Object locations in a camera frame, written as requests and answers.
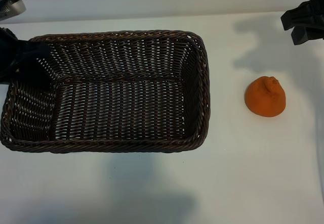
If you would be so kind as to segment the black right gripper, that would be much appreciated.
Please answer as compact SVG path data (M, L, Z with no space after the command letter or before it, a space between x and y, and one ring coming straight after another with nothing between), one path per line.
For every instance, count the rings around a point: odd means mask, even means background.
M281 22L284 30L294 27L291 33L294 45L323 39L323 0L302 2L297 8L286 11Z

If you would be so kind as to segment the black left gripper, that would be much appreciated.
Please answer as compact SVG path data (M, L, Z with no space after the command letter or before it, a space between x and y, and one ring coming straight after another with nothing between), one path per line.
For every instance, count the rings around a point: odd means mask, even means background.
M50 89L52 80L37 60L47 59L51 48L44 42L23 41L7 29L1 28L1 84L18 80L39 89ZM16 59L24 61L18 66Z

